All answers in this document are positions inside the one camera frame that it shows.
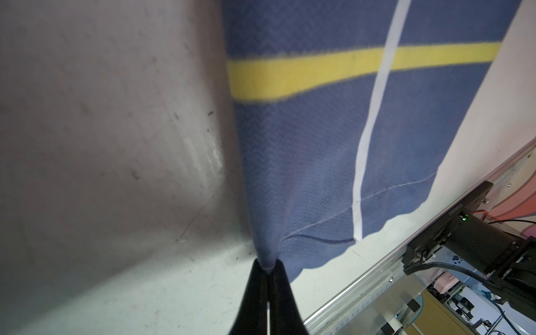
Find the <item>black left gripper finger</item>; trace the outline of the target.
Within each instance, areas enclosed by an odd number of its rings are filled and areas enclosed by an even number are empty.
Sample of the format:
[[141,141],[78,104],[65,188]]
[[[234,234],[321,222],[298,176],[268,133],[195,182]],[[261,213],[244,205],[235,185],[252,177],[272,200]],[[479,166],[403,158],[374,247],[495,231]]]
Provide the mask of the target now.
[[253,261],[231,335],[267,335],[268,275]]

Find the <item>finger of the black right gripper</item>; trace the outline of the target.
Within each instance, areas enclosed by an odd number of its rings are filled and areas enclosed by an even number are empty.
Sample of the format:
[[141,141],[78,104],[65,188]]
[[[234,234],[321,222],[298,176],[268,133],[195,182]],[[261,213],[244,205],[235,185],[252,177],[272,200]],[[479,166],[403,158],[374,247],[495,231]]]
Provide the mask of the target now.
[[268,276],[269,326],[271,335],[308,335],[294,299],[285,267],[276,261]]

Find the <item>navy pillowcase with yellow stripe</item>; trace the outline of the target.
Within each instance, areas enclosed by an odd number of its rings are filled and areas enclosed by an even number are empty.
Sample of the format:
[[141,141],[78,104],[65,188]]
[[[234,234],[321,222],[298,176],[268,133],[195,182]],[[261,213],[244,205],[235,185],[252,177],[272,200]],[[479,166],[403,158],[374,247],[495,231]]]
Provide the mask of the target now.
[[224,1],[258,262],[290,280],[428,198],[519,1]]

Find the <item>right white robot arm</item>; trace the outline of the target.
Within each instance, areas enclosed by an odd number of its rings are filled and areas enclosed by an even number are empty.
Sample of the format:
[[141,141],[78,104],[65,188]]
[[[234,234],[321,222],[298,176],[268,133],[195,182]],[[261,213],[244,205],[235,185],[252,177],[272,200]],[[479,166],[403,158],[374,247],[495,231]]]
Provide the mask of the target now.
[[435,271],[467,276],[535,319],[535,239],[459,210],[393,249],[294,334],[404,334],[424,311],[421,294],[438,281]]

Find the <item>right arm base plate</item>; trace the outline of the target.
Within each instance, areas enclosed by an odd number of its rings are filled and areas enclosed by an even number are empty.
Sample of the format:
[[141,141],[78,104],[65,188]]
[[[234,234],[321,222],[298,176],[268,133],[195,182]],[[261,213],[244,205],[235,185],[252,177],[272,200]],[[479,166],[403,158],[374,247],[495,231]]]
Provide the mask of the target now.
[[441,239],[452,230],[452,228],[448,228],[449,222],[463,211],[469,214],[474,212],[493,186],[494,184],[490,181],[483,181],[433,220],[407,245],[406,252],[402,258],[404,267],[420,262],[422,258],[428,258],[432,250],[441,243]]

